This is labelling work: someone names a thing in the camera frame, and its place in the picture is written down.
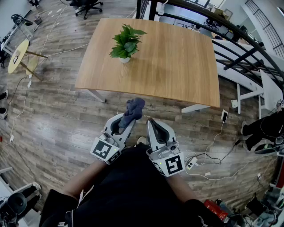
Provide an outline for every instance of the black railing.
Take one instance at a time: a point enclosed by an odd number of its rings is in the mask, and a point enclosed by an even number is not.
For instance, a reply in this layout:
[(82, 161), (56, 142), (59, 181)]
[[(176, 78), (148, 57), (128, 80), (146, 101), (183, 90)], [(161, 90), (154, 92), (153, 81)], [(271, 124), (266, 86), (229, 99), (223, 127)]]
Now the black railing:
[(185, 0), (185, 1), (189, 1), (189, 2), (193, 2), (193, 3), (195, 3), (195, 4), (197, 4), (197, 5), (199, 5), (199, 6), (201, 6), (201, 7), (204, 7), (204, 8), (206, 8), (207, 7), (207, 5), (209, 4), (209, 2), (210, 2), (210, 0), (207, 0), (206, 2), (205, 2), (205, 5), (201, 5), (200, 3), (199, 3), (199, 0)]
[(147, 8), (147, 5), (149, 4), (149, 1), (148, 0), (142, 0), (141, 1), (141, 10), (140, 10), (140, 19), (143, 19), (144, 18), (144, 14), (146, 12), (146, 8)]
[(278, 56), (284, 58), (284, 45), (273, 25), (270, 23), (264, 13), (258, 8), (258, 6), (253, 2), (253, 0), (247, 0), (245, 4), (248, 6), (248, 8), (251, 10), (251, 12), (261, 24), (262, 29), (268, 36), (275, 53)]
[[(156, 11), (157, 2), (164, 3), (165, 0), (152, 0), (151, 1), (149, 20), (154, 20), (155, 15), (158, 14), (158, 12)], [(137, 0), (137, 6), (140, 5), (140, 4), (141, 4), (141, 0)], [(221, 56), (223, 59), (226, 59), (226, 60), (216, 59), (217, 62), (224, 65), (224, 70), (228, 70), (228, 69), (231, 68), (231, 69), (239, 72), (240, 74), (248, 77), (249, 79), (251, 79), (252, 81), (257, 83), (258, 85), (262, 86), (261, 77), (260, 77), (259, 73), (256, 73), (256, 71), (263, 69), (265, 72), (272, 75), (274, 82), (283, 91), (284, 73), (280, 70), (278, 65), (273, 61), (273, 59), (269, 56), (269, 54), (258, 43), (256, 43), (246, 33), (244, 33), (241, 29), (239, 29), (237, 26), (230, 23), (229, 21), (226, 21), (224, 18), (220, 17), (219, 15), (217, 15), (217, 14), (215, 14), (215, 13), (213, 13), (213, 12), (211, 12), (211, 11), (205, 9), (205, 8), (197, 6), (193, 3), (190, 3), (188, 1), (169, 0), (167, 2), (167, 4), (170, 4), (170, 5), (173, 5), (173, 6), (178, 6), (178, 7), (184, 8), (184, 9), (188, 9), (190, 11), (193, 11), (195, 13), (203, 15), (203, 16), (213, 20), (218, 25), (224, 26), (227, 29), (233, 31), (233, 33), (235, 35), (241, 37), (242, 39), (247, 41), (252, 46), (251, 50), (247, 50), (243, 46), (241, 46), (239, 43), (237, 43), (234, 40), (232, 40), (231, 38), (227, 37), (225, 34), (216, 31), (216, 29), (214, 29), (213, 27), (208, 27), (204, 24), (200, 24), (196, 21), (185, 19), (183, 17), (179, 17), (179, 16), (176, 16), (176, 15), (171, 15), (171, 14), (168, 14), (168, 13), (163, 14), (163, 16), (165, 16), (165, 17), (170, 17), (170, 18), (174, 18), (174, 19), (177, 19), (177, 20), (187, 22), (187, 23), (198, 25), (203, 29), (206, 29), (210, 32), (214, 32), (218, 36), (224, 38), (227, 41), (230, 41), (236, 47), (240, 48), (241, 50), (243, 50), (245, 52), (243, 55), (240, 55), (236, 51), (231, 50), (230, 48), (226, 47), (225, 45), (223, 45), (223, 44), (221, 44), (221, 43), (219, 43), (219, 42), (217, 42), (216, 40), (213, 39), (212, 40), (213, 44), (216, 44), (216, 45), (224, 48), (225, 50), (231, 52), (232, 54), (234, 54), (236, 56), (236, 59), (232, 59), (232, 58), (229, 58), (228, 56), (226, 56), (226, 55), (224, 55), (220, 52), (215, 51), (215, 54)], [(140, 18), (140, 11), (139, 10), (137, 10), (136, 18)], [(262, 59), (259, 60), (254, 55), (255, 52), (259, 52), (262, 55), (262, 57), (264, 59), (266, 59), (272, 65), (272, 68), (266, 66)], [(250, 62), (248, 60), (248, 57), (252, 57), (255, 60), (255, 62), (253, 62), (253, 63)]]

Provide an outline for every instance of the red object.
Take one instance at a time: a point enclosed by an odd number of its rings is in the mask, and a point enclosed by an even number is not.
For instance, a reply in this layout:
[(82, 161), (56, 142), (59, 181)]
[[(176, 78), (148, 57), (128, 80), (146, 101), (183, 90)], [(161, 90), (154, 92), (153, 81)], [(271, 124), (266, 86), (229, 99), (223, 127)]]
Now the red object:
[(206, 200), (204, 202), (204, 205), (210, 211), (212, 211), (214, 214), (216, 214), (222, 221), (224, 221), (225, 218), (228, 216), (228, 213), (222, 211), (221, 208), (216, 203), (214, 203), (212, 200)]
[(280, 170), (280, 177), (276, 187), (282, 188), (283, 186), (284, 186), (284, 168), (282, 167), (282, 169)]

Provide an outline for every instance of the gray cloth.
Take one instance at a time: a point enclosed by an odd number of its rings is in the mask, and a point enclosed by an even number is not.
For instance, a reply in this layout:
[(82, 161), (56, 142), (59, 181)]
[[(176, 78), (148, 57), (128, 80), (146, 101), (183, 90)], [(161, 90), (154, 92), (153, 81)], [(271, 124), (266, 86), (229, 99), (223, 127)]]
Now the gray cloth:
[(133, 120), (139, 120), (142, 118), (142, 109), (144, 108), (145, 101), (141, 98), (135, 98), (134, 100), (128, 100), (126, 102), (126, 112), (118, 124), (120, 128), (125, 128)]
[(262, 212), (261, 215), (259, 216), (259, 220), (256, 223), (256, 226), (269, 227), (270, 223), (273, 222), (274, 219), (275, 219), (274, 214)]

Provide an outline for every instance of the black shirt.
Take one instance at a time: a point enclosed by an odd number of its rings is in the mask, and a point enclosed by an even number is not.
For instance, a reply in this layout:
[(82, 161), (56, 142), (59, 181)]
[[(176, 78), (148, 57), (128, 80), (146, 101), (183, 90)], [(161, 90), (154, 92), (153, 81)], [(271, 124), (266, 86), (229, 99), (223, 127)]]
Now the black shirt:
[(177, 199), (149, 160), (145, 146), (126, 149), (101, 173), (93, 190), (77, 206), (74, 198), (51, 190), (39, 226), (56, 227), (67, 219), (73, 219), (74, 227), (113, 224), (202, 227), (201, 219), (209, 227), (223, 226), (200, 201), (182, 204)]

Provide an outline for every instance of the white desk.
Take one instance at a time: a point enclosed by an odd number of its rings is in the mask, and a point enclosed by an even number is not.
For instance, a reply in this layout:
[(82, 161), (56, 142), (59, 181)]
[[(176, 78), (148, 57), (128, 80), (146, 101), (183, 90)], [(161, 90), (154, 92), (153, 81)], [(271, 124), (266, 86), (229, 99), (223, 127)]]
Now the white desk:
[[(16, 26), (15, 29), (12, 29), (10, 36), (8, 37), (8, 39), (1, 44), (1, 51), (5, 51), (6, 53), (10, 54), (11, 56), (13, 55), (13, 53), (15, 52), (15, 50), (13, 50), (12, 48), (10, 48), (7, 44), (8, 42), (10, 42), (12, 36), (15, 34), (15, 32), (17, 30), (19, 30), (19, 28), (21, 27), (21, 24)], [(34, 37), (34, 35), (27, 29), (27, 26), (23, 26), (22, 27), (31, 37)]]
[[(283, 99), (283, 94), (281, 89), (274, 83), (274, 81), (262, 70), (260, 70), (262, 89), (257, 89), (256, 91), (240, 94), (240, 85), (237, 84), (237, 95), (238, 95), (238, 114), (241, 113), (241, 100), (246, 98), (251, 98), (258, 96), (259, 102), (259, 119), (261, 119), (261, 110), (266, 109), (272, 111), (276, 108), (278, 100)], [(261, 105), (260, 95), (264, 96), (264, 105)]]

